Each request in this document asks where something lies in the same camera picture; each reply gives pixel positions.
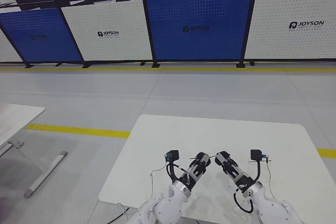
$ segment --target panel frame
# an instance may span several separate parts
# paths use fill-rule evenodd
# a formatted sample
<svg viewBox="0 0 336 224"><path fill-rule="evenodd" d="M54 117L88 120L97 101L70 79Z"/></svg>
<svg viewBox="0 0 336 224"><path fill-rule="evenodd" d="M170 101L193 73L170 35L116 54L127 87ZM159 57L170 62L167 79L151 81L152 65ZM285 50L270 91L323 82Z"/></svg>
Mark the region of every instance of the panel frame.
<svg viewBox="0 0 336 224"><path fill-rule="evenodd" d="M336 58L274 58L274 59L271 59L271 58L245 58L244 56L244 61L250 62L250 65L254 66L255 65L254 62L336 62Z"/></svg>
<svg viewBox="0 0 336 224"><path fill-rule="evenodd" d="M20 58L22 59L22 62L0 62L0 64L25 64L25 68L31 68L32 64L51 64L51 63L57 63L57 65L59 64L82 64L83 67L82 68L88 68L89 66L86 64L86 62L83 60L82 54L80 52L80 49L77 46L76 40L73 38L72 32L67 24L66 18L64 17L61 7L60 7L60 3L58 0L54 0L54 1L49 1L49 2L42 2L42 3L24 3L24 4L15 4L15 5L9 5L9 6L0 6L0 8L11 8L11 7L20 7L20 6L28 6L28 5L34 5L37 7L40 6L47 6L48 3L55 3L56 7L52 7L52 8L57 8L62 19L63 22L65 23L66 29L68 30L68 33L70 34L71 40L73 41L73 44L77 50L78 55L80 56L81 60L78 61L59 61L59 60L55 60L55 61L26 61L23 57L23 55L21 54L21 52L19 51L19 49L17 48L17 46L14 44L14 42L12 41L12 39L9 37L8 33L5 31L5 29L3 28L2 24L0 23L0 29L3 31L3 33L5 34L6 38L9 40L9 42L11 43L11 45L14 47L15 51L17 52L17 54L20 56Z"/></svg>
<svg viewBox="0 0 336 224"><path fill-rule="evenodd" d="M3 32L3 34L6 37L6 39L10 42L10 44L12 45L12 47L14 48L14 50L16 51L16 53L18 54L18 56L22 60L22 62L0 62L0 64L24 64L26 66L25 68L31 68L32 65L30 65L27 61L25 61L24 57L22 56L22 54L20 53L20 51L18 50L18 48L16 47L16 45L13 43L13 41L11 40L11 38L6 33L5 29L2 27L1 23L0 23L0 30Z"/></svg>
<svg viewBox="0 0 336 224"><path fill-rule="evenodd" d="M94 1L85 1L85 2L86 3L84 5L94 4ZM151 48L151 53L152 53L152 59L151 60L150 59L149 60L146 60L146 59L142 59L142 60L140 60L140 59L139 60L85 60L85 62L87 64L87 67L89 67L91 65L94 65L94 64L117 64L117 63L135 63L135 62L141 62L141 66L145 65L146 62L153 62L152 68L158 68L160 66L160 64L158 64L158 62L156 60L156 56L155 56L155 51L154 51L154 46L153 46L153 41L152 41L151 25L150 25L150 20L149 20L149 17L148 17L147 3L146 3L146 0L142 0L142 2L143 2L144 16L145 16L145 19L146 19L148 37L149 37L149 40L150 40L150 48Z"/></svg>

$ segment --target wire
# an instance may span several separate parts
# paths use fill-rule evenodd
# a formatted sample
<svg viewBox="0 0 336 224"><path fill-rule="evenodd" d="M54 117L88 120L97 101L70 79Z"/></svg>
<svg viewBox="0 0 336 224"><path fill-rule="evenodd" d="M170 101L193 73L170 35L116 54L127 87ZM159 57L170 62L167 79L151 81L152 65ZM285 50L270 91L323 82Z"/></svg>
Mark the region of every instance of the wire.
<svg viewBox="0 0 336 224"><path fill-rule="evenodd" d="M125 213L125 216L127 217L127 221L128 221L129 219L128 219L128 215L127 215L127 212L126 212L126 210L125 210L124 205L122 205L121 203L117 203L117 204L120 204L120 205L122 206L122 208L123 208L123 213Z"/></svg>
<svg viewBox="0 0 336 224"><path fill-rule="evenodd" d="M253 201L252 201L251 199L249 200L249 201L250 201L250 206L251 206L250 211L243 209L243 208L239 205L239 203L237 202L237 200L236 200L236 192L238 192L238 190L239 190L239 188L236 189L236 191L235 191L235 193L234 193L234 195L233 195L233 196L234 196L234 201L235 201L236 205L237 205L243 212L246 212L246 213L251 214L251 213L253 212L253 210L254 210L254 207L253 207Z"/></svg>
<svg viewBox="0 0 336 224"><path fill-rule="evenodd" d="M168 174L168 176L170 177L170 179L172 180L172 182L174 181L174 179L172 178L172 176L170 175L170 173L169 173L169 171L168 171L168 166L169 166L169 164L166 166L166 170L167 170L167 174Z"/></svg>
<svg viewBox="0 0 336 224"><path fill-rule="evenodd" d="M258 160L258 174L254 180L254 184L258 181L258 179L260 178L260 161Z"/></svg>
<svg viewBox="0 0 336 224"><path fill-rule="evenodd" d="M151 193L151 198L153 197L153 172L156 172L156 171L160 171L160 170L163 170L164 167L167 165L167 163L164 164L164 166L162 168L160 168L159 170L152 170L150 176L151 176L151 179L152 179L152 193Z"/></svg>
<svg viewBox="0 0 336 224"><path fill-rule="evenodd" d="M117 216L116 218L114 218L114 220L108 222L107 224L111 224L112 222L116 221L116 220L117 220L118 218L120 218L124 213L120 214L119 216Z"/></svg>
<svg viewBox="0 0 336 224"><path fill-rule="evenodd" d="M269 171L269 190L270 190L270 193L273 196L273 198L276 199L273 192L271 191L271 183L270 183L271 182L271 172L270 172L270 168L269 168L269 165L268 165L268 161L267 161L267 168L268 168L268 171Z"/></svg>

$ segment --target black cable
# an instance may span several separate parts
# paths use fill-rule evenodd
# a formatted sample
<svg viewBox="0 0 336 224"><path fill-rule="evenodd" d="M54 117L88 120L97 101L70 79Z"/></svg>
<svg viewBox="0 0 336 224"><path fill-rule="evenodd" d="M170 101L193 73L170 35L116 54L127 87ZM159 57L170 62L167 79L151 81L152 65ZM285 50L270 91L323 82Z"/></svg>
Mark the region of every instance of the black cable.
<svg viewBox="0 0 336 224"><path fill-rule="evenodd" d="M122 214L120 214L120 215L117 216L114 220L110 221L110 222L107 223L107 224L111 224L112 222L116 221L119 217L121 217L122 215L124 215L124 214L128 211L128 209L129 209L129 208L127 208L127 209L125 210L125 212L123 212Z"/></svg>
<svg viewBox="0 0 336 224"><path fill-rule="evenodd" d="M172 176L170 175L170 173L169 173L169 171L168 171L168 166L169 166L169 165L166 166L167 174L168 174L168 176L170 177L170 179L172 180L172 182L174 182L174 179L172 178Z"/></svg>
<svg viewBox="0 0 336 224"><path fill-rule="evenodd" d="M174 173L174 163L173 162L169 163L169 172L170 172L170 176L173 182L178 179Z"/></svg>
<svg viewBox="0 0 336 224"><path fill-rule="evenodd" d="M235 193L234 193L234 201L235 201L236 205L237 205L243 212L246 212L246 213L251 214L251 213L253 212L253 210L254 210L254 207L253 207L253 201L250 199L250 206L251 206L250 211L243 209L243 208L239 205L239 203L237 202L237 200L236 200L236 192L237 192L238 190L239 190L239 188L236 189L236 191L235 191Z"/></svg>
<svg viewBox="0 0 336 224"><path fill-rule="evenodd" d="M258 175L256 176L255 180L254 180L254 184L258 181L259 177L260 177L260 161L258 162Z"/></svg>
<svg viewBox="0 0 336 224"><path fill-rule="evenodd" d="M187 172L187 171L185 171L183 168L180 168L178 165L176 165L176 164L173 164L175 167L178 167L181 171L183 171L183 172Z"/></svg>

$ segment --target joyson logo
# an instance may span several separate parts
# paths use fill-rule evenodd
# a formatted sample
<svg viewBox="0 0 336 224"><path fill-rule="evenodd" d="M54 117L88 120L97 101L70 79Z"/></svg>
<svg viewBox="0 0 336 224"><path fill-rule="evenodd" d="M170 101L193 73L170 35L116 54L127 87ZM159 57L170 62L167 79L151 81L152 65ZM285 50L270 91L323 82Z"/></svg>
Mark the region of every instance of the joyson logo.
<svg viewBox="0 0 336 224"><path fill-rule="evenodd" d="M209 30L209 26L183 26L183 32L191 32L191 31L207 31Z"/></svg>
<svg viewBox="0 0 336 224"><path fill-rule="evenodd" d="M301 29L301 28L320 28L325 21L310 21L310 22L291 22L289 29Z"/></svg>
<svg viewBox="0 0 336 224"><path fill-rule="evenodd" d="M98 36L101 39L104 38L118 38L119 37L119 32L118 31L104 31L104 32L97 32Z"/></svg>

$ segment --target white table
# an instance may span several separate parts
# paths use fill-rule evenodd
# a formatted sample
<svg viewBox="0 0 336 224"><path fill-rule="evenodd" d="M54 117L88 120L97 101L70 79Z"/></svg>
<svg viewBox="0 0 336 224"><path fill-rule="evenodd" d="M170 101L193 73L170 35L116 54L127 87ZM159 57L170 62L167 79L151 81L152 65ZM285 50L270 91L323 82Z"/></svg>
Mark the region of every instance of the white table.
<svg viewBox="0 0 336 224"><path fill-rule="evenodd" d="M277 199L288 200L306 224L336 223L336 186L305 128L298 124L141 115L99 198L141 206L151 196L150 172L163 167L163 155L171 149L179 150L176 164L182 167L188 167L188 158L198 152L213 156L227 151L241 169L251 174L254 169L249 157L254 148L272 160L271 186ZM264 166L261 179L266 180ZM154 194L167 194L171 181L165 169L153 173L153 180ZM234 202L235 189L212 160L188 203L183 204L183 217L224 224L250 223Z"/></svg>
<svg viewBox="0 0 336 224"><path fill-rule="evenodd" d="M45 108L36 106L24 106L5 104L0 102L0 156L12 146L21 148L24 143L15 138L15 134L39 116ZM25 198L29 198L51 171L57 166L67 152L62 151L52 164L39 176L31 187L25 192Z"/></svg>

